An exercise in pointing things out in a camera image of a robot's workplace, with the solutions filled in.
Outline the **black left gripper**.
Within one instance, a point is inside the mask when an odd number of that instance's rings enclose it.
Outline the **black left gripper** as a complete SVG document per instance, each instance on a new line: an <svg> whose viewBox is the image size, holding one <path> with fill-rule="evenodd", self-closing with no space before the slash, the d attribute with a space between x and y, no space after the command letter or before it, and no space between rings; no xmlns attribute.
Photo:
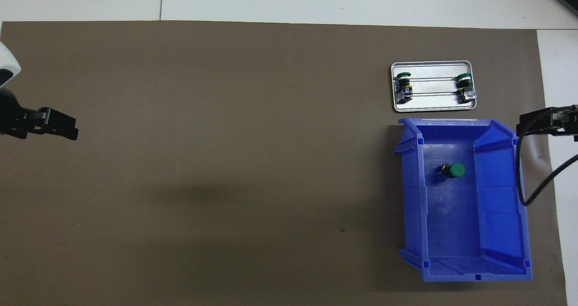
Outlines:
<svg viewBox="0 0 578 306"><path fill-rule="evenodd" d="M22 115L22 108L16 96L8 89L0 89L0 133L15 138L23 138L23 132L12 129L13 123ZM78 139L79 130L76 119L53 108L40 108L37 111L29 109L23 114L25 131L34 134L51 134Z"/></svg>

